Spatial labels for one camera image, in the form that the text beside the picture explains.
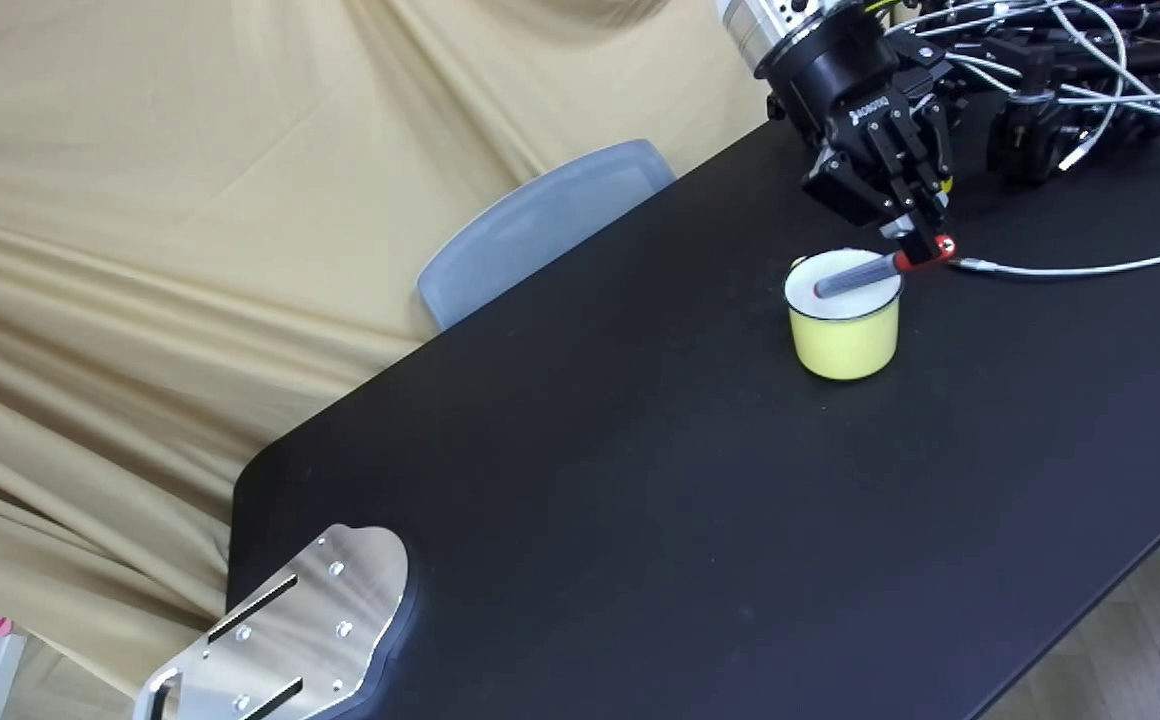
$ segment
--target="chair backrest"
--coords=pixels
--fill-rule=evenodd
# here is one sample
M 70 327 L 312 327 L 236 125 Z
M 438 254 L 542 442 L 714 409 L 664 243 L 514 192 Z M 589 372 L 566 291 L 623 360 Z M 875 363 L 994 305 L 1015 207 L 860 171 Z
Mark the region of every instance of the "chair backrest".
M 421 274 L 421 300 L 435 327 L 450 327 L 510 286 L 597 235 L 674 178 L 646 139 L 576 155 L 506 192 Z

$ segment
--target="cable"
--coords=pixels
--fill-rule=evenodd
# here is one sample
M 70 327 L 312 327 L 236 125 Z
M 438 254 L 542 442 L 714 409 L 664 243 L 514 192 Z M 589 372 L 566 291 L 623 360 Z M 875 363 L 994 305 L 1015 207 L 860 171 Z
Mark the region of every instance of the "cable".
M 1004 82 L 994 82 L 994 78 L 986 78 L 983 67 L 976 67 L 976 65 L 962 65 L 972 78 L 980 78 L 983 83 L 993 83 L 994 94 L 1009 94 L 1009 98 L 1015 98 L 1015 89 L 1013 83 L 1004 83 Z
M 914 36 L 949 36 L 949 32 L 962 32 L 962 28 L 983 28 L 983 23 L 999 23 L 999 22 L 1013 22 L 1013 15 L 1033 15 L 1033 11 L 999 11 L 999 15 L 980 15 L 980 22 L 962 22 L 962 23 L 941 23 L 941 28 L 924 28 Z
M 986 60 L 986 57 L 967 57 L 967 52 L 944 52 L 949 60 L 956 60 L 956 65 L 980 65 L 980 67 L 986 67 L 986 71 L 999 71 L 999 78 L 1018 78 L 1018 67 L 1013 67 L 1013 65 L 994 65 L 994 60 Z M 1113 100 L 1108 94 L 1092 94 L 1092 89 L 1081 89 L 1081 83 L 1061 83 L 1063 94 L 1081 94 L 1081 98 L 1092 98 L 1092 100 Z M 1144 98 L 1144 94 L 1122 94 L 1122 103 L 1144 103 L 1144 100 L 1152 100 L 1152 98 Z
M 1122 42 L 1122 32 L 1117 28 L 1117 22 L 1105 10 L 1095 10 L 1087 0 L 1073 0 L 1073 4 L 1084 10 L 1084 11 L 1092 11 L 1108 28 L 1108 36 L 1113 36 L 1113 46 L 1117 46 L 1117 67 L 1118 67 L 1118 78 L 1113 83 L 1113 98 L 1118 100 L 1122 89 L 1129 89 L 1129 82 L 1122 82 L 1129 78 L 1129 42 Z M 1073 28 L 1073 22 L 1063 15 L 1063 10 L 1056 0 L 1047 0 L 1047 10 L 1063 23 L 1063 32 L 1073 42 L 1081 42 L 1087 52 L 1100 52 L 1081 28 Z M 1108 103 L 1108 114 L 1100 115 L 1095 132 L 1084 138 L 1084 144 L 1076 144 L 1056 170 L 1061 171 L 1073 171 L 1073 165 L 1081 165 L 1084 155 L 1092 155 L 1092 148 L 1105 139 L 1113 115 L 1117 115 L 1117 103 Z
M 914 23 L 924 23 L 924 22 L 956 15 L 956 11 L 967 11 L 967 10 L 986 10 L 986 11 L 993 11 L 993 4 L 983 4 L 983 0 L 967 0 L 967 4 L 944 4 L 944 10 L 934 10 L 934 11 L 918 11 L 918 15 L 911 15 L 911 22 L 896 23 L 896 28 L 914 28 Z
M 1141 257 L 1141 259 L 1122 259 L 1122 263 L 1087 263 L 1087 269 L 1028 269 L 1028 263 L 999 263 L 999 259 L 983 259 L 983 257 L 959 257 L 950 263 L 962 274 L 980 274 L 980 277 L 1076 280 L 1076 277 L 1122 277 L 1122 274 L 1141 274 L 1141 269 L 1160 269 L 1160 257 Z
M 1100 103 L 1113 103 L 1113 100 L 1073 100 L 1073 98 L 1061 98 L 1063 109 L 1100 109 Z M 1144 114 L 1144 115 L 1160 115 L 1160 109 L 1144 103 L 1144 100 L 1118 100 L 1117 109 L 1129 109 L 1129 114 Z
M 1160 94 L 1152 94 L 1137 71 L 1129 71 L 1122 65 L 1117 65 L 1117 60 L 1108 60 L 1087 36 L 1073 36 L 1076 46 L 1084 46 L 1105 67 L 1113 67 L 1117 78 L 1122 78 L 1129 83 L 1137 83 L 1147 100 L 1156 100 L 1160 103 Z

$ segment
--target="fabric backdrop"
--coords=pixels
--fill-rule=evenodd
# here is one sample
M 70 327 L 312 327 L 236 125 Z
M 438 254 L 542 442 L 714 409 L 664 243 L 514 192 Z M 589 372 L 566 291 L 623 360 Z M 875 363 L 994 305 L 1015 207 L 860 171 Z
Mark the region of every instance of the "fabric backdrop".
M 498 192 L 762 115 L 712 0 L 0 0 L 0 612 L 135 690 L 244 461 L 433 337 Z

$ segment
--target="yellow cup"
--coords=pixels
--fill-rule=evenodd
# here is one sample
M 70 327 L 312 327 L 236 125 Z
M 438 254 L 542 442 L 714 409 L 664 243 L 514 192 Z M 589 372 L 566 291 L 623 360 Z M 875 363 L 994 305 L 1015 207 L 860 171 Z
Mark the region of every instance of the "yellow cup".
M 836 249 L 797 259 L 784 280 L 797 360 L 825 382 L 863 382 L 891 363 L 900 337 L 900 277 L 838 295 L 815 295 L 815 280 L 866 263 L 866 249 Z

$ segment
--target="table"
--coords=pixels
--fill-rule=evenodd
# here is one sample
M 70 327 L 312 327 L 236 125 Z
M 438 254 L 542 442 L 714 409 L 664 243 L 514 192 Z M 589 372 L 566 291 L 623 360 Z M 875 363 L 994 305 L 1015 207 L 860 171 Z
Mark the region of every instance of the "table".
M 1160 139 L 1041 192 L 967 178 L 962 254 L 1160 254 Z M 761 128 L 265 448 L 240 600 L 324 524 L 411 554 L 377 716 L 972 716 L 1160 544 L 1160 269 L 933 274 L 896 363 L 789 353 L 793 257 L 872 243 Z

